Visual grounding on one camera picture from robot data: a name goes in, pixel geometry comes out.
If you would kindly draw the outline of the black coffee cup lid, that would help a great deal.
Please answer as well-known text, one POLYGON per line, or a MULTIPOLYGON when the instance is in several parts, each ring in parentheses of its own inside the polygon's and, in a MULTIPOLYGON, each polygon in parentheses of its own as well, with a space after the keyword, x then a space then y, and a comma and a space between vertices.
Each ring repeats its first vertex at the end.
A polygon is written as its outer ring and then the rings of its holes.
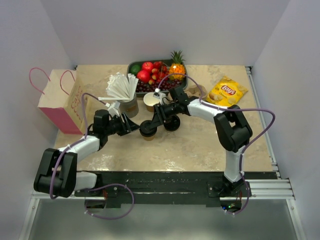
POLYGON ((145 120, 140 124, 139 132, 143 137, 150 138, 157 133, 157 127, 151 127, 151 124, 151 120, 145 120))

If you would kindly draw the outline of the brown paper coffee cup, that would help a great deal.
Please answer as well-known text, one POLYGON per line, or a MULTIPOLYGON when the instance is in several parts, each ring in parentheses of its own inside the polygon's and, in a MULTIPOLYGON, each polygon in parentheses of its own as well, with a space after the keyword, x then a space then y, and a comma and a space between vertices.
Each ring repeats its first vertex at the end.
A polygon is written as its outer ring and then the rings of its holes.
POLYGON ((155 134, 154 135, 152 135, 152 136, 143 136, 143 139, 145 140, 145 141, 152 141, 154 138, 155 138, 155 134))

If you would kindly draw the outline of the brown pulp cup carrier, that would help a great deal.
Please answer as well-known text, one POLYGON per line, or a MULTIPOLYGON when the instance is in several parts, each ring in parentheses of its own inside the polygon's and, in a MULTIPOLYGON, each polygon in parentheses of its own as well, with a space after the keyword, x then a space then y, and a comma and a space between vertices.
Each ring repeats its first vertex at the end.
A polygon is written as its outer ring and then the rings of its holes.
POLYGON ((198 97, 198 98, 202 98, 205 99, 208 95, 208 91, 206 90, 206 88, 203 85, 200 85, 199 87, 197 85, 191 85, 189 86, 186 90, 185 93, 189 96, 189 97, 198 97))

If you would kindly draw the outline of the pink white paper bag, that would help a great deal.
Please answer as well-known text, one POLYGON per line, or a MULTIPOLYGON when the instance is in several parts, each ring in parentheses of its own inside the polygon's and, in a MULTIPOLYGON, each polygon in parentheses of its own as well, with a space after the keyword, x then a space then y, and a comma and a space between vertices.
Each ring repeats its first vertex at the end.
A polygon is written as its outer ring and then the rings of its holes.
POLYGON ((45 75, 48 82, 41 93, 38 108, 64 134, 82 135, 85 121, 82 95, 87 91, 75 70, 53 69, 45 75))

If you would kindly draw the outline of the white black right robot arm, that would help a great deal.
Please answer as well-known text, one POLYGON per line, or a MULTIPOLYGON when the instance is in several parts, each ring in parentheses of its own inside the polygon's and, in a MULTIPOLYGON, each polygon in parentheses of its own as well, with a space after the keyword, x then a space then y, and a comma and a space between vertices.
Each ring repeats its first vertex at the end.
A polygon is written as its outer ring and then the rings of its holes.
POLYGON ((169 93, 172 101, 160 102, 153 107, 153 118, 145 120, 140 125, 140 134, 144 138, 151 138, 156 134, 159 126, 164 126, 167 131, 176 131, 180 127, 178 114, 198 117, 213 123, 218 140, 226 153, 222 182, 214 188, 214 191, 230 197, 235 196, 245 183, 243 180, 244 150, 253 135, 241 109, 237 105, 220 108, 213 104, 206 104, 196 96, 188 96, 180 86, 170 89, 169 93))

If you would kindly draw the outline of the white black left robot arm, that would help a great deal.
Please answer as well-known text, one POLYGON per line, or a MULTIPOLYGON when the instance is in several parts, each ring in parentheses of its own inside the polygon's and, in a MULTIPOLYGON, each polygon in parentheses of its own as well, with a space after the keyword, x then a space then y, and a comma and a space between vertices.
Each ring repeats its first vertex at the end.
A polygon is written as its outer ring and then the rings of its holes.
POLYGON ((87 128, 87 135, 65 147, 47 148, 43 152, 33 189, 49 194, 52 199, 68 198, 74 191, 83 189, 92 196, 99 196, 104 190, 104 184, 97 180, 95 173, 78 172, 78 162, 101 150, 109 136, 124 136, 139 128, 124 113, 111 116, 105 109, 97 110, 93 123, 87 128))

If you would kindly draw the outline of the black cup lid stack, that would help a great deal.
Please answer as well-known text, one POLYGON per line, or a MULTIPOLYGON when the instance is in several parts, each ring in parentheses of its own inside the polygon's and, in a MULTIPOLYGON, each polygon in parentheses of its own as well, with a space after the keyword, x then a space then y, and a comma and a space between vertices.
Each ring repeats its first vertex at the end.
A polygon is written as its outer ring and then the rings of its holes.
POLYGON ((169 120, 164 123, 164 128, 169 132, 176 131, 181 125, 180 118, 177 115, 173 115, 169 120))

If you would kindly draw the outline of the grey metal straw holder cup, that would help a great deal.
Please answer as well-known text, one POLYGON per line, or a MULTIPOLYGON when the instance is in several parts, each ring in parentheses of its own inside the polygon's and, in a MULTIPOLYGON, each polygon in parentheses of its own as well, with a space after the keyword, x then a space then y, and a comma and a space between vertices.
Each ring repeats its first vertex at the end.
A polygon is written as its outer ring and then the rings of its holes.
POLYGON ((133 118, 139 113, 139 106, 137 100, 137 94, 134 94, 131 100, 119 100, 120 102, 120 112, 126 114, 128 118, 133 118))

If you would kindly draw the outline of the purple grape bunch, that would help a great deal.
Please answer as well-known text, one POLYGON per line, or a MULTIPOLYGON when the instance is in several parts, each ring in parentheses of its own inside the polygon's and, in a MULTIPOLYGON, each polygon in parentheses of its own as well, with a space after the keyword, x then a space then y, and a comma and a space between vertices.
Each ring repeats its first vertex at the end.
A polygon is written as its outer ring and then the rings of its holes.
MULTIPOLYGON (((177 86, 180 86, 181 84, 182 84, 181 81, 166 80, 161 84, 160 90, 162 92, 163 91, 168 91, 169 89, 177 87, 177 86)), ((154 81, 154 80, 150 80, 148 82, 143 82, 143 81, 139 80, 138 83, 137 83, 137 87, 136 87, 135 92, 136 93, 153 92, 158 85, 159 85, 159 83, 154 81)))

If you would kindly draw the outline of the white wrapped straw bundle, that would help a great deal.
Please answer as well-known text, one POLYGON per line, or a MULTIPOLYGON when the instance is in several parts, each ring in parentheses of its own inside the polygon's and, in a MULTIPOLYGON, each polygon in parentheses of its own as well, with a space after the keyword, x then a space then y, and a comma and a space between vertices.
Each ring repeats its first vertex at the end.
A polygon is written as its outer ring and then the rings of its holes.
POLYGON ((98 97, 99 101, 124 101, 129 102, 134 99, 139 79, 134 74, 124 75, 117 72, 111 75, 108 86, 105 89, 108 97, 98 97))

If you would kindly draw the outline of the dark green fruit tray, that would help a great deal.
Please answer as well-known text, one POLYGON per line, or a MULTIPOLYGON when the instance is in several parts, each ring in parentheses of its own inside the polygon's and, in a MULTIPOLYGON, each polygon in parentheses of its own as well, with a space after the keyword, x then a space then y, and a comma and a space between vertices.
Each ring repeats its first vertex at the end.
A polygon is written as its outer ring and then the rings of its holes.
POLYGON ((172 59, 135 61, 129 64, 128 74, 138 77, 136 95, 141 98, 160 87, 166 95, 169 89, 181 86, 186 89, 188 79, 187 69, 182 61, 172 59))

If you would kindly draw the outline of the red apple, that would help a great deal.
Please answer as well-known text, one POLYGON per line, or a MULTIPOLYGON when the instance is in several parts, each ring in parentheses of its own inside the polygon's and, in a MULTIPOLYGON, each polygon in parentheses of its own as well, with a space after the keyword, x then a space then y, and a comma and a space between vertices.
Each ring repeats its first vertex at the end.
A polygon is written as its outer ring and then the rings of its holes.
POLYGON ((149 73, 152 72, 152 69, 154 68, 154 64, 150 61, 146 61, 142 64, 141 69, 144 71, 147 71, 149 73))
POLYGON ((147 70, 141 70, 137 73, 136 77, 143 83, 148 83, 151 75, 147 70))

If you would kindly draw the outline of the green lime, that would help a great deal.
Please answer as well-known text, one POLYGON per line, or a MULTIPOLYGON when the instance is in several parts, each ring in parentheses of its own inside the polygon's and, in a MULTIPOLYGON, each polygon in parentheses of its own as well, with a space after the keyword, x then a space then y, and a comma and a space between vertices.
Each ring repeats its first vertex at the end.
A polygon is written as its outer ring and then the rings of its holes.
POLYGON ((134 64, 130 67, 130 73, 133 75, 137 75, 141 71, 141 66, 139 64, 134 64))

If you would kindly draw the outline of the orange pineapple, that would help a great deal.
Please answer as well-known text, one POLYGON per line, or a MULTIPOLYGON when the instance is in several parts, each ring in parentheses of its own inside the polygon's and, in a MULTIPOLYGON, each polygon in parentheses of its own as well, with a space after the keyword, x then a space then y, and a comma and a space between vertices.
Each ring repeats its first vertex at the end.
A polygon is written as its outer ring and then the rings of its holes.
POLYGON ((169 79, 171 81, 182 81, 184 75, 186 74, 186 69, 184 67, 184 59, 182 50, 171 52, 172 64, 169 68, 169 79))

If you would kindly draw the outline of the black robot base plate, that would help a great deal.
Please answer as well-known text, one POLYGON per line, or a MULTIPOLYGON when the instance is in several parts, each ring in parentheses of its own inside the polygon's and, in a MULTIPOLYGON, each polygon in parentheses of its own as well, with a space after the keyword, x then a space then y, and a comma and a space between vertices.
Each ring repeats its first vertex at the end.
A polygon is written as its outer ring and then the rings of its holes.
POLYGON ((121 204, 151 205, 205 205, 220 207, 221 197, 236 197, 238 192, 246 197, 244 184, 231 194, 215 192, 222 183, 223 172, 178 171, 98 171, 93 191, 80 190, 76 197, 103 197, 106 206, 119 208, 121 204))

